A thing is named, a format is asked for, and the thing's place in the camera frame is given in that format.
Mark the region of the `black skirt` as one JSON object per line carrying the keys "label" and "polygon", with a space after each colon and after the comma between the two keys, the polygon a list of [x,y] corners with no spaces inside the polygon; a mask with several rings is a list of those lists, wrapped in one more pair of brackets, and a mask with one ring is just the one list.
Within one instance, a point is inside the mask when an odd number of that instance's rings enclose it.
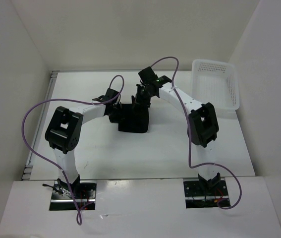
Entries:
{"label": "black skirt", "polygon": [[122,104],[122,119],[118,130],[128,133],[146,133],[149,128],[149,107],[136,103]]}

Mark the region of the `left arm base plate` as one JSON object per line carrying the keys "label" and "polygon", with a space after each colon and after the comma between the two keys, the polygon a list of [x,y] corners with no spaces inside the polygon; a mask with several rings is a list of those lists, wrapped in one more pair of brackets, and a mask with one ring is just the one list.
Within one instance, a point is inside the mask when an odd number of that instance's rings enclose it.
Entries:
{"label": "left arm base plate", "polygon": [[[76,210],[70,192],[62,188],[57,181],[54,182],[50,200],[50,211],[74,211]],[[94,181],[84,181],[80,184],[80,193],[75,194],[78,207],[83,210],[95,210],[96,188]]]}

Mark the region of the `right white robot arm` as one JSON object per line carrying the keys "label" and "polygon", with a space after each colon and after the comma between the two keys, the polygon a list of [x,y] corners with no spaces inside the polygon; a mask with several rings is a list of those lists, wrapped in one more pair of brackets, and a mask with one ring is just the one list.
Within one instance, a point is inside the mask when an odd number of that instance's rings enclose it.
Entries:
{"label": "right white robot arm", "polygon": [[137,84],[136,96],[132,98],[133,111],[136,115],[144,115],[142,110],[148,110],[151,98],[157,97],[170,103],[183,112],[187,122],[189,147],[195,145],[200,164],[191,164],[191,149],[189,149],[189,167],[199,171],[199,189],[204,195],[209,195],[216,189],[220,176],[210,169],[201,169],[203,165],[214,166],[215,140],[219,132],[219,124],[215,108],[211,103],[203,104],[178,89],[174,78],[165,75],[157,76],[149,66],[138,73],[140,83]]}

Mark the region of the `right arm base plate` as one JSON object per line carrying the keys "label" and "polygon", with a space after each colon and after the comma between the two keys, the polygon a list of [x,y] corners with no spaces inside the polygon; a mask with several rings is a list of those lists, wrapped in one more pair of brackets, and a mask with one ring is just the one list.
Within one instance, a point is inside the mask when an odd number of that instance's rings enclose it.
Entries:
{"label": "right arm base plate", "polygon": [[230,200],[226,182],[224,179],[220,183],[212,188],[210,191],[204,194],[202,188],[199,185],[197,179],[184,180],[184,195],[186,208],[213,208],[217,207],[217,203],[220,203],[221,207],[230,207]]}

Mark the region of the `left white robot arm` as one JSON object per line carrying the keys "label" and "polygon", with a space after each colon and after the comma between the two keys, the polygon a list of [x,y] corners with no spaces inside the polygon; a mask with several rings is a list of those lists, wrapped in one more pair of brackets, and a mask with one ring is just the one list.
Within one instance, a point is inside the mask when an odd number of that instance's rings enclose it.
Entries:
{"label": "left white robot arm", "polygon": [[87,104],[77,107],[56,108],[45,133],[60,166],[58,184],[67,197],[81,193],[80,175],[76,168],[74,149],[78,145],[82,125],[96,118],[107,116],[118,102],[119,92],[111,88]]}

